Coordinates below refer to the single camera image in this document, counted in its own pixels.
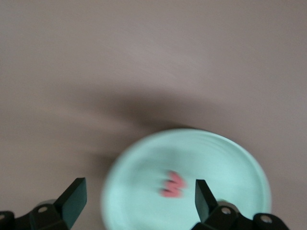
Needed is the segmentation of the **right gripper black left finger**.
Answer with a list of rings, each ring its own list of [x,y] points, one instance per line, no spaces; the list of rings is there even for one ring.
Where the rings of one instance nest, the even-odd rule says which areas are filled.
[[[27,214],[15,217],[11,211],[0,212],[2,230],[70,230],[87,203],[85,178],[76,178],[52,203],[43,203]]]

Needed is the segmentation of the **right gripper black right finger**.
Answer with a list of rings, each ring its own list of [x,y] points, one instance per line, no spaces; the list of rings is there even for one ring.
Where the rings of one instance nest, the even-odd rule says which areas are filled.
[[[196,180],[195,206],[200,218],[194,230],[286,230],[288,227],[277,216],[257,213],[253,219],[244,217],[231,205],[219,204],[205,180]]]

